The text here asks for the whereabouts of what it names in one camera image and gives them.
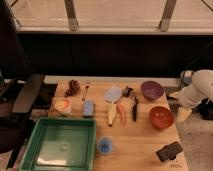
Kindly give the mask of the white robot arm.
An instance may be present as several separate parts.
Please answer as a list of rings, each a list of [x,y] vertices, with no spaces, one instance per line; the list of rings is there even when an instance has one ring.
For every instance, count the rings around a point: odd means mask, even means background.
[[[213,102],[213,70],[202,69],[193,73],[191,83],[170,94],[185,108],[195,108],[204,99]]]

